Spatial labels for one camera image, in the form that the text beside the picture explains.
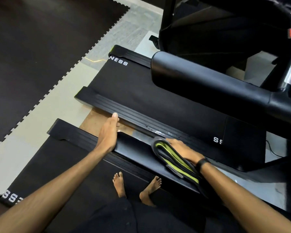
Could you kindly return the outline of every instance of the treadmill handlebar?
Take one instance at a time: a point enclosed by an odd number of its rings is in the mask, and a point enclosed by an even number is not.
[[[263,127],[272,117],[291,124],[287,91],[271,92],[162,51],[152,57],[151,74],[157,86],[244,122]]]

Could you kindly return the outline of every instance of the bare foot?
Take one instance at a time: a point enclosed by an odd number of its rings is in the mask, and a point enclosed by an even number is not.
[[[124,179],[123,179],[123,173],[119,172],[118,174],[116,173],[113,178],[113,184],[116,189],[116,192],[119,195],[119,198],[125,197],[125,189],[124,189]]]
[[[155,207],[155,205],[150,200],[149,195],[152,194],[157,189],[161,188],[161,184],[162,184],[162,180],[158,176],[155,176],[155,178],[144,189],[144,191],[140,193],[139,198],[140,198],[141,202],[143,202],[146,205],[150,205],[150,206]]]

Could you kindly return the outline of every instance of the forearm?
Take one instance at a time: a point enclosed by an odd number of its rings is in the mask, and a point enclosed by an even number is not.
[[[0,216],[0,232],[41,232],[104,155],[103,150],[93,150],[66,172],[9,209]]]
[[[291,222],[209,163],[202,175],[249,233],[291,233]]]

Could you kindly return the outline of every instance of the foot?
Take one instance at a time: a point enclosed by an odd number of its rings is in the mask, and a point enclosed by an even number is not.
[[[116,173],[112,181],[116,189],[116,192],[118,193],[119,198],[122,198],[122,197],[126,198],[123,173],[122,172],[119,172],[118,174]]]
[[[139,197],[141,201],[149,199],[149,195],[152,194],[157,189],[161,188],[162,180],[155,176],[155,178],[151,181],[151,183],[144,189],[143,192],[140,193]]]

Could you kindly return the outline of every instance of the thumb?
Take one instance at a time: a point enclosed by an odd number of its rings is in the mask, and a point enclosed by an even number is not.
[[[116,127],[116,124],[118,123],[118,121],[119,121],[119,115],[117,113],[113,113],[111,117],[110,125]]]

